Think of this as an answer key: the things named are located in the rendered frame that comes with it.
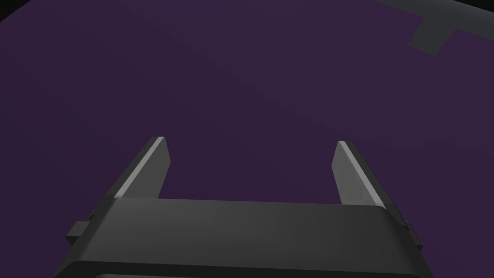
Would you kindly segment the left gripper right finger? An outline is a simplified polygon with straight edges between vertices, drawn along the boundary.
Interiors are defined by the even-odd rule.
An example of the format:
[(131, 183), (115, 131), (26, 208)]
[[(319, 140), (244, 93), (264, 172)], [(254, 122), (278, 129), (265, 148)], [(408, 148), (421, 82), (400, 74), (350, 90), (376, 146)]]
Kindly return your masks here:
[(353, 142), (337, 142), (331, 169), (344, 205), (383, 207), (401, 226), (410, 230), (408, 222)]

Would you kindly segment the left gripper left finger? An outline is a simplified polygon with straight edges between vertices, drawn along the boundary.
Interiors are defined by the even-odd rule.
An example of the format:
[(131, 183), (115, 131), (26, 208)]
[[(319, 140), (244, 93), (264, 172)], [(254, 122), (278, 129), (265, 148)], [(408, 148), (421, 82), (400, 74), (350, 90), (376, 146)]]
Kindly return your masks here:
[(106, 211), (116, 198), (157, 198), (170, 162), (165, 138), (151, 137), (91, 212), (91, 218)]

